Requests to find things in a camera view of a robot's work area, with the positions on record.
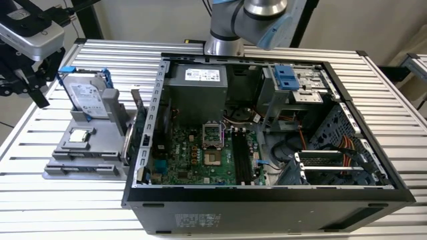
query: cable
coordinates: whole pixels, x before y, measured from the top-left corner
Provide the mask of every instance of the cable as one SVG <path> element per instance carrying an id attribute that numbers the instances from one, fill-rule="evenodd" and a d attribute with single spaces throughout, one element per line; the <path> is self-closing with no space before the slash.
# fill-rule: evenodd
<path id="1" fill-rule="evenodd" d="M 421 103 L 420 103 L 420 105 L 418 105 L 418 107 L 417 107 L 417 110 L 418 110 L 418 111 L 422 109 L 425 103 L 426 103 L 426 100 L 421 101 Z"/>
<path id="2" fill-rule="evenodd" d="M 74 14 L 81 12 L 83 9 L 91 7 L 94 4 L 97 4 L 101 0 L 89 0 L 85 3 L 79 4 L 78 6 L 74 6 L 71 10 L 74 11 Z"/>
<path id="3" fill-rule="evenodd" d="M 235 124 L 235 125 L 242 125 L 242 124 L 251 124 L 253 122 L 251 121 L 234 121 L 234 120 L 230 120 L 226 116 L 222 117 L 227 122 L 230 122 L 231 124 Z"/>
<path id="4" fill-rule="evenodd" d="M 213 13 L 211 13 L 211 11 L 210 11 L 210 8 L 209 8 L 209 5 L 207 5 L 207 3 L 206 3 L 206 0 L 202 0 L 202 2 L 203 2 L 203 5 L 205 5 L 205 8 L 206 8 L 206 10 L 207 10 L 207 13 L 209 13 L 210 17 L 213 17 Z"/>
<path id="5" fill-rule="evenodd" d="M 67 4 L 67 1 L 66 0 L 62 0 L 66 4 L 66 8 L 69 8 L 69 4 Z M 79 31 L 78 31 L 78 28 L 77 28 L 77 25 L 75 25 L 75 21 L 71 21 L 71 25 L 74 27 L 74 30 L 75 30 L 75 33 L 78 34 L 78 38 L 81 38 L 81 34 L 79 34 Z"/>
<path id="6" fill-rule="evenodd" d="M 10 125 L 10 124 L 5 123 L 3 121 L 0 121 L 0 124 L 3 124 L 5 126 L 7 126 L 7 127 L 10 127 L 10 128 L 15 128 L 15 126 L 13 126 L 13 125 Z"/>
<path id="7" fill-rule="evenodd" d="M 281 168 L 275 167 L 270 163 L 261 163 L 261 164 L 270 166 L 274 170 L 279 170 L 279 171 L 282 170 Z"/>
<path id="8" fill-rule="evenodd" d="M 350 140 L 350 143 L 351 143 L 351 149 L 353 149 L 353 150 L 357 150 L 354 141 L 351 140 L 350 137 L 349 137 L 349 140 Z M 350 158 L 349 158 L 349 167 L 351 166 L 351 162 L 353 162 L 353 158 L 350 157 Z"/>
<path id="9" fill-rule="evenodd" d="M 302 121 L 299 121 L 299 126 L 298 126 L 298 131 L 299 131 L 299 137 L 301 137 L 301 142 L 302 142 L 302 149 L 306 150 L 307 146 L 306 146 L 306 140 L 305 140 L 305 136 L 303 136 L 303 132 L 302 132 Z"/>

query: white wall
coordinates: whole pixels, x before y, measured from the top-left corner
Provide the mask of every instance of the white wall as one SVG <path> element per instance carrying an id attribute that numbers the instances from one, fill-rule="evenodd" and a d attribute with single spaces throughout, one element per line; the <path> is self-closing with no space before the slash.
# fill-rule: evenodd
<path id="1" fill-rule="evenodd" d="M 384 65 L 425 24 L 426 0 L 321 0 L 301 46 L 365 50 Z"/>
<path id="2" fill-rule="evenodd" d="M 183 43 L 210 36 L 202 0 L 103 0 L 95 9 L 106 39 Z"/>
<path id="3" fill-rule="evenodd" d="M 206 40 L 210 16 L 201 0 L 103 0 L 97 13 L 107 39 Z M 386 64 L 427 22 L 427 0 L 321 0 L 302 48 L 365 50 Z"/>

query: slotted aluminum table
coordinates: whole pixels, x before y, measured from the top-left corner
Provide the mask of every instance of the slotted aluminum table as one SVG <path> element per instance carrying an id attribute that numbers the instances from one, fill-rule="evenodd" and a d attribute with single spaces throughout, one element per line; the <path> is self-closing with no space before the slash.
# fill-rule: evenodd
<path id="1" fill-rule="evenodd" d="M 402 66 L 427 82 L 427 55 L 409 53 Z"/>
<path id="2" fill-rule="evenodd" d="M 161 53 L 202 54 L 201 44 L 89 40 L 75 44 L 65 65 L 109 67 L 121 100 L 135 108 L 130 90 L 150 101 Z M 427 123 L 367 56 L 355 51 L 246 47 L 246 56 L 329 61 L 354 98 L 417 203 L 353 233 L 310 235 L 194 235 L 183 239 L 427 239 Z M 45 180 L 71 120 L 71 102 L 58 82 L 47 93 L 51 105 L 31 105 L 0 147 L 0 239 L 146 239 L 131 210 L 122 209 L 123 181 Z"/>

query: black cable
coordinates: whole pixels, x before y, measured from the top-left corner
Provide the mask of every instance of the black cable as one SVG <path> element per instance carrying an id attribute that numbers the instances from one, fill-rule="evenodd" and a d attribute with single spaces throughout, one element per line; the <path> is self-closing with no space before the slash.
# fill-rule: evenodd
<path id="1" fill-rule="evenodd" d="M 74 6 L 71 9 L 74 13 L 81 12 L 83 9 L 91 7 L 94 4 L 97 4 L 101 0 L 89 0 L 85 3 L 79 4 L 78 6 Z"/>
<path id="2" fill-rule="evenodd" d="M 210 0 L 206 0 L 207 1 L 207 6 L 209 6 L 209 9 L 211 10 L 211 13 L 213 13 L 213 7 L 211 7 L 211 3 L 210 3 Z"/>
<path id="3" fill-rule="evenodd" d="M 7 126 L 7 127 L 10 127 L 10 128 L 15 128 L 15 126 L 13 126 L 13 125 L 10 125 L 10 124 L 5 123 L 3 121 L 0 121 L 0 124 L 3 124 L 5 126 Z"/>
<path id="4" fill-rule="evenodd" d="M 209 8 L 209 5 L 207 5 L 207 3 L 206 3 L 206 0 L 202 0 L 202 2 L 203 2 L 203 5 L 205 5 L 205 8 L 206 8 L 206 10 L 207 10 L 209 15 L 213 17 L 213 13 L 211 13 L 211 11 L 210 11 L 210 8 Z"/>
<path id="5" fill-rule="evenodd" d="M 259 163 L 263 165 L 269 165 L 274 170 L 282 170 L 281 168 L 275 167 L 274 165 L 271 165 L 270 163 Z"/>
<path id="6" fill-rule="evenodd" d="M 81 34 L 79 34 L 79 31 L 78 31 L 78 28 L 77 28 L 77 25 L 75 25 L 75 21 L 71 21 L 71 25 L 74 27 L 75 33 L 78 34 L 78 38 L 81 38 Z"/>
<path id="7" fill-rule="evenodd" d="M 420 103 L 420 105 L 418 105 L 418 108 L 417 108 L 418 111 L 422 109 L 425 103 L 426 103 L 426 100 L 421 101 L 421 103 Z"/>

